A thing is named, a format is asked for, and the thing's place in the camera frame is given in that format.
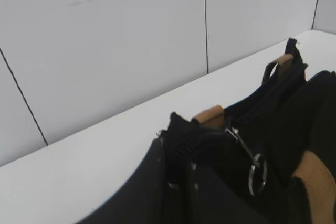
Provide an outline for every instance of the metal hook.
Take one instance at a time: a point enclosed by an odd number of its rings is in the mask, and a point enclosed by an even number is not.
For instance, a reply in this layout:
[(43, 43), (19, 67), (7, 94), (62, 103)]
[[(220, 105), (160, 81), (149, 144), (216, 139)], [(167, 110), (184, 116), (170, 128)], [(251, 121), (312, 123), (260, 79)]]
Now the metal hook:
[[(261, 157), (261, 154), (258, 153), (254, 158), (256, 160), (259, 160), (260, 157)], [(267, 163), (266, 163), (266, 160), (264, 160), (263, 167), (264, 167), (264, 170), (263, 170), (263, 181), (262, 181), (261, 186), (258, 189), (258, 193), (260, 193), (263, 190), (263, 188), (265, 187), (265, 185), (266, 185), (266, 179), (267, 179)], [(250, 168), (250, 172), (248, 174), (248, 190), (250, 191), (250, 194), (252, 196), (255, 195), (254, 190), (253, 190), (253, 177), (254, 177), (255, 169), (256, 169), (256, 166), (252, 165), (251, 168)]]
[(242, 148), (246, 151), (246, 153), (252, 159), (253, 164), (259, 168), (260, 167), (259, 162), (255, 159), (255, 157), (253, 157), (253, 154), (252, 154), (251, 150), (247, 147), (244, 140), (239, 136), (239, 134), (238, 134), (239, 130), (235, 129), (235, 128), (232, 128), (232, 131), (231, 131), (230, 129), (226, 128), (225, 131), (230, 133), (242, 145)]

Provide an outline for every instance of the tan leather patch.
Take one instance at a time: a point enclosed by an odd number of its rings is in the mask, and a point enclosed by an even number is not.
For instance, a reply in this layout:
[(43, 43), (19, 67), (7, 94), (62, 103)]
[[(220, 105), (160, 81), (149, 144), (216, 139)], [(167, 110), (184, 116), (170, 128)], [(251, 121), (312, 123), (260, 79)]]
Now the tan leather patch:
[(224, 109), (217, 105), (205, 110), (195, 117), (201, 127), (220, 129), (224, 126)]
[(312, 223), (335, 224), (336, 183), (321, 159), (315, 153), (305, 151), (293, 176), (300, 178), (305, 184)]
[(279, 77), (281, 77), (292, 66), (293, 55), (283, 55), (275, 62), (279, 64)]

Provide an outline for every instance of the white wall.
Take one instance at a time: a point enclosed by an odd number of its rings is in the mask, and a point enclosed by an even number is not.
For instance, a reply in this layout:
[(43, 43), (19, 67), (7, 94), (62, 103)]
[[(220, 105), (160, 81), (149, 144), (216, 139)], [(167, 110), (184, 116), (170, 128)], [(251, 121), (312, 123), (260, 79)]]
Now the white wall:
[(309, 30), (316, 0), (207, 0), (210, 71)]
[(0, 46), (53, 143), (205, 75), (204, 13), (204, 0), (0, 0)]
[(313, 28), (336, 34), (336, 0), (319, 0)]
[(0, 47), (49, 143), (310, 29), (316, 0), (0, 0)]
[(0, 55), (0, 166), (44, 146), (42, 135)]

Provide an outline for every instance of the silver key ring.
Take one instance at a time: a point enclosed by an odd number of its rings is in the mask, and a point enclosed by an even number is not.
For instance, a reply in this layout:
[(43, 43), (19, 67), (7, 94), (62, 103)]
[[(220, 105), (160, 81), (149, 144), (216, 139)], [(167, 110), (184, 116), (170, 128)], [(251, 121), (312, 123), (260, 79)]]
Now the silver key ring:
[[(258, 153), (254, 156), (254, 159), (256, 161), (258, 161), (260, 159), (260, 157), (261, 157), (261, 154)], [(263, 167), (263, 177), (262, 177), (263, 181), (261, 183), (261, 186), (258, 188), (257, 193), (260, 193), (266, 185), (266, 179), (267, 179), (267, 163), (266, 163), (266, 160), (264, 160), (264, 164), (263, 164), (262, 167)], [(255, 195), (254, 190), (253, 190), (253, 178), (254, 178), (254, 173), (255, 173), (256, 168), (258, 168), (258, 167), (255, 164), (252, 164), (252, 166), (250, 168), (250, 172), (248, 174), (248, 190), (250, 191), (250, 194), (252, 196)]]

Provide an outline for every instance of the panel seam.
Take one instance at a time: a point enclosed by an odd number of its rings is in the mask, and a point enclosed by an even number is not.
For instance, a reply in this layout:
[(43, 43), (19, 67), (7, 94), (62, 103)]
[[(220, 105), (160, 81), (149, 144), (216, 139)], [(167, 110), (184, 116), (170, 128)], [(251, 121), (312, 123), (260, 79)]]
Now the panel seam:
[(31, 108), (30, 108), (30, 106), (29, 106), (29, 104), (28, 104), (28, 102), (27, 102), (27, 99), (26, 99), (25, 96), (23, 95), (22, 89), (21, 89), (21, 87), (19, 86), (19, 83), (17, 82), (17, 80), (16, 80), (16, 78), (15, 78), (15, 76), (14, 76), (14, 73), (13, 73), (11, 67), (9, 66), (9, 63), (8, 63), (8, 61), (7, 61), (7, 59), (6, 59), (6, 57), (5, 57), (4, 53), (3, 53), (3, 51), (1, 50), (1, 48), (0, 48), (0, 54), (2, 55), (2, 58), (4, 59), (4, 61), (5, 61), (5, 63), (6, 63), (6, 66), (7, 66), (8, 70), (9, 70), (10, 74), (12, 75), (12, 78), (14, 79), (15, 84), (16, 84), (17, 88), (19, 89), (19, 92), (20, 92), (20, 94), (21, 94), (23, 100), (25, 101), (25, 104), (26, 104), (26, 106), (28, 107), (28, 110), (29, 110), (31, 116), (32, 116), (33, 119), (34, 119), (34, 122), (35, 122), (35, 124), (36, 124), (36, 126), (37, 126), (37, 128), (38, 128), (38, 130), (39, 130), (39, 132), (40, 132), (40, 134), (41, 134), (41, 136), (42, 136), (42, 138), (43, 138), (43, 141), (44, 141), (45, 144), (48, 146), (49, 144), (48, 144), (46, 138), (44, 137), (44, 134), (43, 134), (43, 132), (42, 132), (40, 126), (38, 125), (38, 123), (37, 123), (37, 121), (36, 121), (36, 118), (35, 118), (35, 116), (34, 116), (32, 110), (31, 110)]
[(312, 22), (312, 24), (311, 24), (311, 30), (313, 30), (313, 28), (314, 28), (314, 23), (315, 23), (316, 11), (317, 11), (318, 3), (319, 3), (319, 0), (316, 0), (315, 11), (314, 11), (314, 17), (313, 17), (313, 22)]
[(209, 74), (207, 2), (204, 0), (206, 73)]

